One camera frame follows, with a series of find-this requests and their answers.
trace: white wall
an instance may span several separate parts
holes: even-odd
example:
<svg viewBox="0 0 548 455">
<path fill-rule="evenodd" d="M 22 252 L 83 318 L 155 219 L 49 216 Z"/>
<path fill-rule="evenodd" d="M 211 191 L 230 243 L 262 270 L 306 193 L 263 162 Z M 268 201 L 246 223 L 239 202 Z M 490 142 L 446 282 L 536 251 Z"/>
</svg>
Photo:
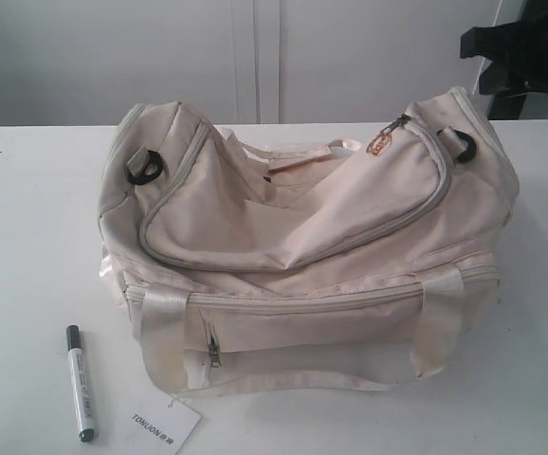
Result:
<svg viewBox="0 0 548 455">
<path fill-rule="evenodd" d="M 0 125 L 174 99 L 220 123 L 383 121 L 474 86 L 459 38 L 522 3 L 502 1 L 0 0 Z"/>
</svg>

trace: marker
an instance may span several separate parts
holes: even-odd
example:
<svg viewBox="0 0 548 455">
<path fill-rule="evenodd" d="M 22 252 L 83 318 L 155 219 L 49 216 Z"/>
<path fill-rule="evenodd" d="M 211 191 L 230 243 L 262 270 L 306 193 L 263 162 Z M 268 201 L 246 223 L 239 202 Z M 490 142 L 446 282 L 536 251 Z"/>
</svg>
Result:
<svg viewBox="0 0 548 455">
<path fill-rule="evenodd" d="M 81 332 L 78 325 L 70 325 L 65 332 L 67 333 L 67 361 L 69 362 L 69 372 L 72 375 L 78 436 L 81 441 L 88 443 L 95 437 L 95 420 L 86 380 L 86 366 L 82 360 Z"/>
</svg>

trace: black plastic ring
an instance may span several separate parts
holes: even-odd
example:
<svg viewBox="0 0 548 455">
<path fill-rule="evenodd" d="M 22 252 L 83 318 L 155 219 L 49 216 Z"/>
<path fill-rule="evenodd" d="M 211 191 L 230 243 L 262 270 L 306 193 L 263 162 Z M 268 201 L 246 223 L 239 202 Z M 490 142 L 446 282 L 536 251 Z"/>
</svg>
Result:
<svg viewBox="0 0 548 455">
<path fill-rule="evenodd" d="M 155 166 L 155 170 L 152 173 L 146 173 L 146 171 Z M 162 156 L 154 150 L 148 150 L 148 162 L 145 164 L 141 173 L 132 175 L 131 172 L 126 170 L 126 179 L 133 185 L 145 185 L 153 180 L 156 180 L 164 171 L 164 161 Z"/>
<path fill-rule="evenodd" d="M 457 155 L 457 162 L 466 164 L 469 161 L 472 161 L 476 156 L 476 141 L 468 133 L 463 131 L 453 129 L 453 132 L 457 135 L 459 139 L 466 143 L 466 149 Z"/>
</svg>

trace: white tag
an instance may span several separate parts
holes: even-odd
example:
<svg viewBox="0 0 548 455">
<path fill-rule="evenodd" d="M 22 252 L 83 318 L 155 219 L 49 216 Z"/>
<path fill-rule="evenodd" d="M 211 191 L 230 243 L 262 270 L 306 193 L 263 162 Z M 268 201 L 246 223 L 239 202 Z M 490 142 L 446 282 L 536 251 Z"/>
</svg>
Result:
<svg viewBox="0 0 548 455">
<path fill-rule="evenodd" d="M 171 396 L 152 389 L 119 417 L 121 431 L 108 450 L 123 454 L 173 455 L 200 421 L 200 414 Z"/>
</svg>

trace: front zipper pocket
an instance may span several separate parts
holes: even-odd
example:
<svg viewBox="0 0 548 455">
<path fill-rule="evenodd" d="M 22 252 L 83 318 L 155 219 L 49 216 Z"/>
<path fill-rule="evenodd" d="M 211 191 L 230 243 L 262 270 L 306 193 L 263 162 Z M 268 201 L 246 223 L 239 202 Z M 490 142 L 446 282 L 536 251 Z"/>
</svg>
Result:
<svg viewBox="0 0 548 455">
<path fill-rule="evenodd" d="M 488 252 L 456 262 L 466 287 L 466 312 L 479 313 L 482 300 L 497 290 L 500 273 Z M 187 349 L 209 353 L 213 366 L 220 354 L 271 349 L 296 344 L 341 344 L 369 337 L 402 339 L 411 336 L 419 314 L 421 283 L 403 275 L 404 284 L 368 292 L 314 299 L 241 299 L 191 293 L 186 327 L 204 326 L 186 335 Z M 398 282 L 398 277 L 391 278 Z M 129 285 L 127 300 L 141 305 L 145 287 Z"/>
<path fill-rule="evenodd" d="M 201 123 L 171 185 L 144 216 L 139 241 L 164 264 L 266 272 L 295 270 L 388 236 L 434 209 L 451 179 L 438 140 L 405 117 L 383 156 L 351 155 L 285 208 L 243 193 L 239 178 L 249 170 L 233 169 L 222 157 L 229 151 L 207 142 L 209 127 Z"/>
</svg>

